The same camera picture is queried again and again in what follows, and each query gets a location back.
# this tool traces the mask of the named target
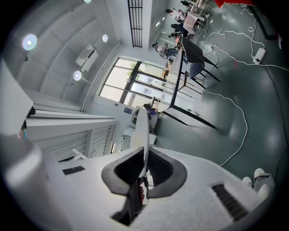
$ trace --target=black chair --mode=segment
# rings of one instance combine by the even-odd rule
[[[205,58],[203,56],[203,51],[197,45],[195,45],[194,43],[192,43],[191,41],[189,41],[186,38],[182,38],[182,45],[183,45],[185,53],[186,53],[186,58],[187,58],[188,62],[191,63],[190,79],[195,81],[201,87],[205,88],[202,84],[200,84],[195,79],[197,74],[201,74],[202,76],[204,76],[201,72],[205,71],[210,76],[212,76],[214,79],[216,79],[218,82],[220,82],[213,74],[211,74],[209,71],[207,71],[204,68],[205,62],[213,65],[216,68],[218,68],[218,67],[216,65],[214,65],[210,60],[208,60],[207,58]]]

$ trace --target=window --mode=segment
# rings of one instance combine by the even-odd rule
[[[147,63],[118,59],[100,92],[100,96],[132,107],[151,103],[153,97],[169,100],[163,93],[164,70]]]

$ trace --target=gray floor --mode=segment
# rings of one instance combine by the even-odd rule
[[[243,8],[240,5],[225,4],[209,17],[208,35],[222,29],[244,32],[251,36],[249,27],[254,27],[255,17],[247,12],[241,15]],[[201,34],[198,45],[203,40]],[[265,45],[266,55],[263,64],[278,65],[288,68],[284,52],[279,49],[277,40],[266,41],[263,33],[256,22],[255,41]],[[212,35],[207,45],[217,44],[237,60],[252,64],[251,40],[244,35],[227,33],[226,38],[220,35]],[[254,54],[261,47],[253,44]],[[244,145],[224,168],[243,178],[253,177],[256,168],[261,167],[274,177],[277,164],[287,148],[284,128],[282,123],[280,105],[276,91],[264,67],[248,66],[236,63],[227,54],[219,51],[218,69],[213,73],[221,80],[216,82],[210,76],[205,78],[205,87],[208,91],[229,97],[239,105],[245,113],[248,123],[248,133]],[[208,57],[216,63],[216,56]],[[289,136],[289,72],[276,67],[267,67],[276,85],[284,117],[287,136]],[[186,153],[193,156],[203,157],[217,164],[224,163],[240,147],[246,127],[241,111],[232,102],[209,93],[204,93],[201,98],[201,106],[197,112],[201,117],[216,126],[212,129],[198,121],[192,121],[191,126],[185,126],[166,115],[162,115],[157,131],[160,145],[167,149]],[[278,173],[278,179],[282,178],[288,154],[284,155]]]

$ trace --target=black cable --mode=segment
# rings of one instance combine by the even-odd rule
[[[271,79],[271,81],[273,83],[273,86],[274,86],[274,89],[276,91],[276,95],[277,95],[277,99],[278,99],[279,106],[280,106],[280,111],[281,111],[281,119],[282,119],[282,125],[283,125],[283,129],[284,129],[284,134],[285,134],[285,140],[286,140],[286,143],[287,143],[287,148],[285,149],[285,151],[281,155],[281,158],[279,159],[278,164],[277,164],[276,174],[275,174],[275,182],[276,182],[277,181],[277,176],[278,176],[279,164],[281,163],[281,160],[282,160],[283,156],[285,155],[285,153],[288,151],[289,145],[288,145],[288,138],[287,138],[287,134],[286,134],[286,128],[285,128],[285,124],[284,124],[284,116],[283,116],[283,112],[282,112],[282,105],[281,105],[281,101],[280,101],[280,98],[279,98],[279,94],[278,94],[277,88],[275,86],[275,83],[274,83],[272,77],[269,74],[269,71],[268,71],[267,67],[264,64],[262,64],[262,65],[265,67],[265,70],[266,70],[269,78]]]

